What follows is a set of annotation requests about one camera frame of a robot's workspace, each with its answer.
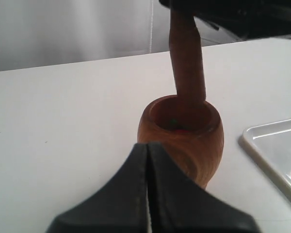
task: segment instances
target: white wall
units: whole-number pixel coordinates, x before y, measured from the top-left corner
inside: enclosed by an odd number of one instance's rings
[[[233,40],[198,26],[203,45]],[[168,34],[158,0],[0,0],[0,71],[167,51]]]

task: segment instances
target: mortar and pestle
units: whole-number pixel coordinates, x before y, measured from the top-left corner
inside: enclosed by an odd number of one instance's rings
[[[177,95],[144,110],[138,142],[161,142],[182,171],[202,188],[221,161],[224,133],[218,111],[206,99],[201,38],[194,16],[171,9],[169,49]]]

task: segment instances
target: white tray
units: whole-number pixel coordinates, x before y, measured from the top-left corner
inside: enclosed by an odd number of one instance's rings
[[[291,202],[291,119],[246,129],[240,145]]]

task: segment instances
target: white tabletop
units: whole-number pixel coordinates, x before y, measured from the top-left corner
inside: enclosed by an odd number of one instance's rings
[[[207,100],[225,149],[207,190],[291,233],[291,204],[238,145],[246,127],[291,118],[291,41],[203,48]],[[128,156],[143,109],[175,93],[169,53],[0,72],[0,233],[44,232]]]

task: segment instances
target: black object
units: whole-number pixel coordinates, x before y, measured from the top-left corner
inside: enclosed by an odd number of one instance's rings
[[[291,0],[159,0],[241,39],[291,34]]]
[[[251,216],[198,187],[159,143],[136,144],[91,198],[57,216],[48,233],[259,233]]]

